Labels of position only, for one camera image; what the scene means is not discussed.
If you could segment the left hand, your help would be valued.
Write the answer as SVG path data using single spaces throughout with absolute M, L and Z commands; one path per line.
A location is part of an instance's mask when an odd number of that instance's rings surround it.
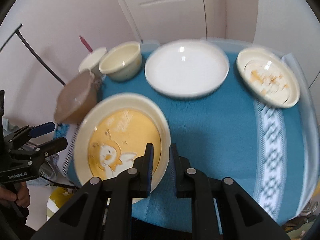
M 17 193 L 1 186 L 0 201 L 2 205 L 8 205 L 9 202 L 16 202 L 20 207 L 28 207 L 30 205 L 30 194 L 26 182 L 20 183 L 20 189 Z

